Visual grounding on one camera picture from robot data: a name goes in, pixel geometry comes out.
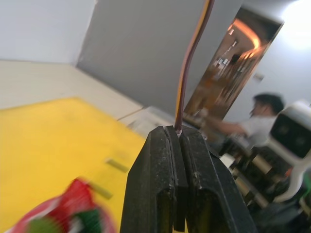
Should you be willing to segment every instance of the black hair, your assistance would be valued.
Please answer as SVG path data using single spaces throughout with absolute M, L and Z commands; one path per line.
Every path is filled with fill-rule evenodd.
M 284 109 L 284 102 L 282 98 L 274 94 L 259 94 L 254 96 L 254 100 L 261 103 L 270 105 L 272 111 L 277 115 Z

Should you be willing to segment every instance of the doorway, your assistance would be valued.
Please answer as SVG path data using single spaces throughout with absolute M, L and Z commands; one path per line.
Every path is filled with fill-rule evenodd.
M 282 25 L 240 8 L 188 102 L 184 120 L 201 128 L 206 110 L 223 119 Z

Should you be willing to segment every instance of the orange wire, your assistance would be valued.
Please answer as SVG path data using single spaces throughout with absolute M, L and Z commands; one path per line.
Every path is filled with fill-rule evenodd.
M 204 7 L 198 22 L 198 25 L 195 29 L 195 32 L 192 36 L 192 39 L 188 45 L 183 64 L 181 67 L 180 75 L 179 75 L 179 87 L 177 91 L 177 100 L 176 100 L 176 114 L 175 114 L 175 130 L 177 134 L 181 133 L 181 125 L 182 125 L 182 115 L 184 110 L 184 98 L 186 91 L 186 82 L 188 71 L 190 67 L 190 63 L 196 49 L 196 46 L 199 43 L 199 40 L 203 34 L 204 28 L 209 19 L 211 9 L 213 7 L 214 0 L 206 0 L 204 3 Z

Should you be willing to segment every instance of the white shirt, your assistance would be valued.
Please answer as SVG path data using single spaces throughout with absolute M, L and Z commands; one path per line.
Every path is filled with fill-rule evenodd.
M 276 116 L 253 116 L 239 125 L 246 132 L 250 144 L 262 144 L 268 138 Z

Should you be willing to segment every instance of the yellow mat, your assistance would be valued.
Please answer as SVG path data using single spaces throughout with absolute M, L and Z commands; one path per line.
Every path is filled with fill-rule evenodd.
M 76 177 L 113 196 L 108 207 L 120 227 L 127 173 L 144 139 L 80 99 L 0 110 L 0 232 L 41 202 L 60 195 Z

